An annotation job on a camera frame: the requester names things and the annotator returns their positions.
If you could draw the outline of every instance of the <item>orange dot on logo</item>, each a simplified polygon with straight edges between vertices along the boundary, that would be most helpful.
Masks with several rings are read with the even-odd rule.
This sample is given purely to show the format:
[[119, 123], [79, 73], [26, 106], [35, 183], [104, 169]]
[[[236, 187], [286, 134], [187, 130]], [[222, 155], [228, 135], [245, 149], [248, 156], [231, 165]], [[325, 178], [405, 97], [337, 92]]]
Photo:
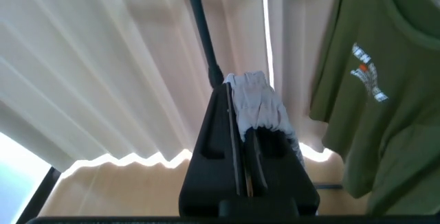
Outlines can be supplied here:
[[366, 72], [368, 70], [368, 68], [366, 67], [365, 64], [361, 64], [359, 65], [360, 70], [362, 70], [363, 72]]

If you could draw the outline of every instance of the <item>white cloth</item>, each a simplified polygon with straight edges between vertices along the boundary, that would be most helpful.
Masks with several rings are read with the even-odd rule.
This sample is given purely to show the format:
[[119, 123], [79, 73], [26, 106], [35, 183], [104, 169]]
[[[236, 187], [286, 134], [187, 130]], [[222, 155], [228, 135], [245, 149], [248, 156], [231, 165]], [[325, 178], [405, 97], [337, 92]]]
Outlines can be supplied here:
[[229, 82], [232, 87], [232, 101], [241, 140], [245, 141], [249, 128], [265, 127], [271, 131], [282, 131], [304, 166], [303, 155], [286, 108], [275, 90], [270, 87], [264, 73], [246, 72], [244, 76], [229, 74], [225, 82]]

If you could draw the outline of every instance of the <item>black rod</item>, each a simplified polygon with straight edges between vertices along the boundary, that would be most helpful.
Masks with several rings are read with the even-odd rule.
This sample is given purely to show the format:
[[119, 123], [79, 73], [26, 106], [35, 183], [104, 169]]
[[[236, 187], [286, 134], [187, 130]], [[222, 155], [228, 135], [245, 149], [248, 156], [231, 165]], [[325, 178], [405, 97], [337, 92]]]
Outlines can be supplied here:
[[206, 61], [208, 62], [208, 77], [211, 87], [214, 88], [223, 83], [223, 73], [217, 64], [214, 54], [214, 48], [212, 47], [211, 37], [209, 35], [208, 24], [206, 23], [206, 17], [204, 7], [201, 4], [201, 0], [190, 0], [192, 11], [194, 12], [197, 29], [205, 51]]

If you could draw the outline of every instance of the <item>shirt neckline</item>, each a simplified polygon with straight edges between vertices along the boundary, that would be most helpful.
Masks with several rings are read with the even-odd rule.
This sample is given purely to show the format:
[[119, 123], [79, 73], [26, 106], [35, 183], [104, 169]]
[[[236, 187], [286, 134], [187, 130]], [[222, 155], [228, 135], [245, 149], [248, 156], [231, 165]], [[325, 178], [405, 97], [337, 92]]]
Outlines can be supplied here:
[[440, 38], [423, 33], [413, 27], [406, 18], [401, 14], [394, 0], [384, 0], [386, 11], [391, 17], [397, 28], [405, 34], [412, 42], [419, 46], [440, 50]]

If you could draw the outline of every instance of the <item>curtain fold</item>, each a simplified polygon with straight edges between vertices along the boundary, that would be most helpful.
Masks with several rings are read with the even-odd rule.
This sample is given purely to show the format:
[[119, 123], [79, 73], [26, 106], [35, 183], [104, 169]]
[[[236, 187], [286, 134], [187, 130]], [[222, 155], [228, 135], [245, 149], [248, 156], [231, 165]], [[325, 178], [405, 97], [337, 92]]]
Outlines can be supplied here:
[[[202, 0], [226, 76], [269, 76], [263, 0]], [[275, 90], [318, 143], [309, 83], [331, 0], [269, 0]], [[0, 0], [0, 131], [56, 169], [192, 150], [211, 88], [189, 0]]]

